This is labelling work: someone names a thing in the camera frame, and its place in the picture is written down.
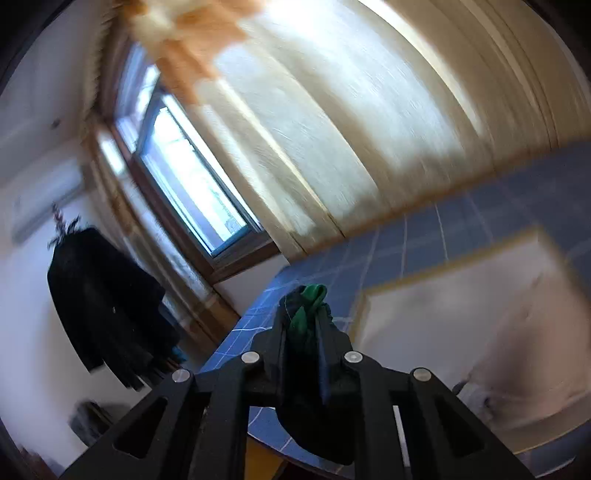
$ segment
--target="black object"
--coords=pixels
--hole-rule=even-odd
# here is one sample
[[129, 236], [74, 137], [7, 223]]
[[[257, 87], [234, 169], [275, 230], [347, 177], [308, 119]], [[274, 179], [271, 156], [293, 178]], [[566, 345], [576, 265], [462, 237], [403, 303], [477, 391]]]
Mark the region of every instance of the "black object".
[[[354, 452], [356, 479], [406, 478], [394, 405], [400, 408], [414, 480], [533, 479], [429, 371], [405, 374], [351, 352], [349, 337], [326, 316], [316, 317], [316, 332], [318, 389], [329, 414], [352, 419], [338, 451], [349, 445]], [[255, 335], [250, 352], [221, 369], [199, 375], [176, 371], [61, 479], [242, 480], [249, 406], [281, 408], [285, 401], [285, 337], [277, 316], [272, 329]], [[316, 448], [306, 435], [296, 441]]]
[[57, 243], [47, 272], [51, 297], [88, 371], [106, 363], [126, 387], [158, 384], [182, 358], [162, 286], [95, 228]]
[[[301, 307], [306, 311], [309, 301], [302, 297], [305, 287], [300, 286], [284, 296], [275, 313], [275, 322], [281, 322], [288, 331], [291, 320]], [[319, 318], [329, 329], [337, 330], [332, 323], [330, 307], [322, 303], [316, 315], [309, 316], [309, 335], [294, 345], [287, 333], [284, 348], [284, 395], [275, 411], [277, 418], [296, 443], [318, 456], [336, 463], [350, 464], [355, 452], [353, 443], [353, 418], [346, 406], [331, 402], [327, 391], [321, 390], [318, 381], [319, 363], [317, 335], [314, 318]]]
[[111, 415], [93, 401], [83, 401], [76, 406], [68, 421], [70, 428], [89, 447], [114, 424]]

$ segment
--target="wooden window trim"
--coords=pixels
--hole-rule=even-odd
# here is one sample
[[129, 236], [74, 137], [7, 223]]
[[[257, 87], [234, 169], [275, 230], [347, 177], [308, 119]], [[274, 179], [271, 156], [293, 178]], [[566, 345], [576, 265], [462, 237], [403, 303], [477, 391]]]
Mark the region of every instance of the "wooden window trim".
[[115, 30], [111, 32], [105, 50], [102, 73], [105, 73], [106, 77], [103, 81], [101, 75], [99, 101], [96, 109], [111, 131], [127, 164], [131, 178], [175, 246], [211, 285], [233, 277], [278, 255], [280, 251], [268, 233], [248, 232], [243, 238], [226, 248], [219, 255], [213, 258], [210, 257], [188, 230], [188, 227], [172, 205], [163, 197], [155, 179], [150, 175], [143, 162], [130, 152], [116, 126], [115, 112], [125, 62], [132, 46], [133, 42], [124, 27], [117, 25]]

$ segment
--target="ceiling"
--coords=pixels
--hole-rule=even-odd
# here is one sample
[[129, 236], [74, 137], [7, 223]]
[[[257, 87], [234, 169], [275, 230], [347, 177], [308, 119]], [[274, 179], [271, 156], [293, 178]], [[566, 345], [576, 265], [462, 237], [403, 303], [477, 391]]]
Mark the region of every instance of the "ceiling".
[[35, 40], [0, 95], [0, 187], [77, 134], [85, 65], [104, 4], [75, 0]]

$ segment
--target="window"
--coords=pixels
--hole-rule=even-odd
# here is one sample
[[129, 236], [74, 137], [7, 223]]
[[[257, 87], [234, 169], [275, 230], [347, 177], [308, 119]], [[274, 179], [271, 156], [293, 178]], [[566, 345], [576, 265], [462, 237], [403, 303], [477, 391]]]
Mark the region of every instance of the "window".
[[154, 213], [197, 269], [220, 281], [278, 250], [159, 76], [133, 44], [112, 125]]

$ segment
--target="green cloth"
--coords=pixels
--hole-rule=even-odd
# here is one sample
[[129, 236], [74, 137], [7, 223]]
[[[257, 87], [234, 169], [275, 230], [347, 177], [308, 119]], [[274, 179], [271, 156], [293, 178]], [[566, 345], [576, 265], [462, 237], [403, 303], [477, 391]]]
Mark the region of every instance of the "green cloth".
[[308, 285], [301, 293], [302, 305], [291, 318], [287, 329], [287, 341], [295, 352], [303, 355], [317, 355], [316, 312], [323, 305], [327, 288], [324, 285]]

